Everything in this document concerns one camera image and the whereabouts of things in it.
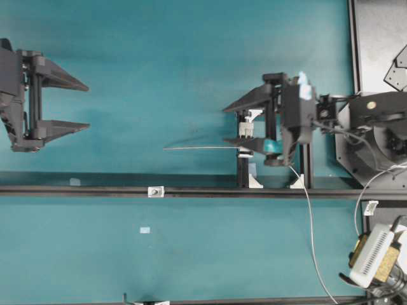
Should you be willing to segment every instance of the screw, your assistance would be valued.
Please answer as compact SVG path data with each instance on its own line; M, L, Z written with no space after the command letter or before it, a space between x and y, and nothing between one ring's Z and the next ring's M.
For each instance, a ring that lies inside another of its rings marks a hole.
M376 106L377 106L377 104L376 104L376 102L374 102L374 101L368 102L368 103L366 104L366 107L367 107L369 110L372 110L372 109L376 108Z
M319 116L320 117L322 117L322 118L326 118L327 116L329 115L329 111L328 110L322 110L320 113L319 113Z

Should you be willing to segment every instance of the teal table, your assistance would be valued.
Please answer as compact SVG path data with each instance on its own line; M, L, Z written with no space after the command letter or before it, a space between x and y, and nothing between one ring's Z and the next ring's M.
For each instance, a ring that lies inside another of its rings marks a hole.
M233 185L234 151L162 148L234 136L221 109L262 73L305 71L319 93L352 92L346 1L4 0L0 25L14 48L43 51L91 88L44 90L45 119L89 130L36 154L11 152L0 132L2 185L151 185L147 174ZM320 183L346 177L332 139L315 135ZM254 160L259 176L292 179ZM354 202L313 204L329 289L361 294L338 277ZM305 200L1 197L0 304L325 296L307 213Z

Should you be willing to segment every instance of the white connector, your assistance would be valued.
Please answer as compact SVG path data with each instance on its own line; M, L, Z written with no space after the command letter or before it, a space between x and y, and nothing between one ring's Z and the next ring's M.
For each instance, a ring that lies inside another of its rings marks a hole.
M394 233L385 224L377 224L369 235L356 262L350 278L363 288L368 288L380 263L392 243Z

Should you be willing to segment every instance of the small white label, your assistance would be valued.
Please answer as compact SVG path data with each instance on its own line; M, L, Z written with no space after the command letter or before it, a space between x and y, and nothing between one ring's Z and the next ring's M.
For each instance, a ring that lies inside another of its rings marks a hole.
M81 179L78 178L71 178L69 179L70 186L81 186Z
M150 227L140 227L140 234L150 234Z

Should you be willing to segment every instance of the black cable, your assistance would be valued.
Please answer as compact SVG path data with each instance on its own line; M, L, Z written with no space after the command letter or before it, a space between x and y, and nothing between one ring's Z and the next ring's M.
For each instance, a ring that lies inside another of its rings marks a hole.
M322 123L320 123L318 121L312 121L312 124L314 124L315 126L321 128L321 129L327 129L327 130L329 130L330 132L333 132L333 133L340 133L342 135L346 135L348 137L352 137L352 138L354 138L356 140L359 140L360 142L363 142L364 145L366 145L366 147L370 150L370 152L371 152L371 154L373 156L373 159L375 161L375 170L378 171L378 172L383 170L382 168L378 167L378 162L377 162L375 151L373 150L372 146L370 145L370 143L366 139L364 139L364 138L362 138L362 137L360 137L358 135L354 135L353 133L346 132L345 130L336 129L336 128L333 128L333 127L330 127L330 126L326 126L326 125L324 125L324 124L322 124Z
M400 215L399 217L397 217L395 219L395 221L393 222L393 225L392 225L392 228L390 229L390 231L396 232L397 227L399 226L400 222L403 219L407 219L407 215Z
M348 303L339 303L338 305L359 305L369 302L375 302L382 299L391 299L399 294L399 292L393 292L391 294L382 295L381 297L369 297L358 301L348 302Z

